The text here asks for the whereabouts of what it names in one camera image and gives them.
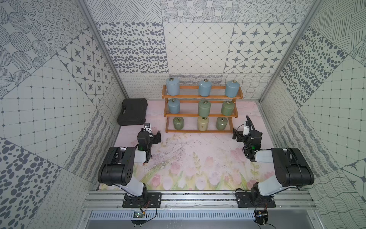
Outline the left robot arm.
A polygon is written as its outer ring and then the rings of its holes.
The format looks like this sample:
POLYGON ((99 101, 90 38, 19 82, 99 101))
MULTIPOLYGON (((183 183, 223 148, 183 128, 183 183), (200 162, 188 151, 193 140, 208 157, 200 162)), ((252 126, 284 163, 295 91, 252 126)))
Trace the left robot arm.
POLYGON ((137 135, 135 147, 110 147, 98 171, 97 179, 101 184, 117 186, 135 200, 147 199, 146 185, 133 175, 133 168, 138 163, 148 163, 153 145, 161 143, 161 132, 154 134, 143 128, 137 135))

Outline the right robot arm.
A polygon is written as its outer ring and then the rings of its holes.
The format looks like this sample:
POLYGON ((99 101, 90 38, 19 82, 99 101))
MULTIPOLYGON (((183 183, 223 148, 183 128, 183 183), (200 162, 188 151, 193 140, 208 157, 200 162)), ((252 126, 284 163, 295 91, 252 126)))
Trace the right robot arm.
POLYGON ((289 188, 312 185, 315 176, 298 148, 261 149, 262 133, 245 127, 244 131, 233 130, 233 139, 243 142, 243 154, 251 162, 270 163, 274 175, 251 188, 251 201, 269 198, 289 188))

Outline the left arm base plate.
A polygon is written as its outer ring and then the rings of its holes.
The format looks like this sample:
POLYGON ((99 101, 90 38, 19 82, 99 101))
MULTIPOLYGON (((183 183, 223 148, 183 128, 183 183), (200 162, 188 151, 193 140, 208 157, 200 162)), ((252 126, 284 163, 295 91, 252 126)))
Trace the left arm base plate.
POLYGON ((124 209, 131 208, 160 208, 162 201, 162 193, 161 192, 147 192, 139 197, 129 196, 125 194, 123 201, 124 209))

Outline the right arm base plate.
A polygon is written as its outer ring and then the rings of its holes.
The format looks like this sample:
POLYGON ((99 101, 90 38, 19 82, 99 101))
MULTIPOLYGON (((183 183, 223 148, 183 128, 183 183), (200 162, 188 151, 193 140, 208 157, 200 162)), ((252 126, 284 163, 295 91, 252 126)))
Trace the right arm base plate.
POLYGON ((247 192, 236 192, 236 203, 239 208, 275 208, 275 200, 273 197, 264 197, 259 195, 258 197, 252 197, 247 192))

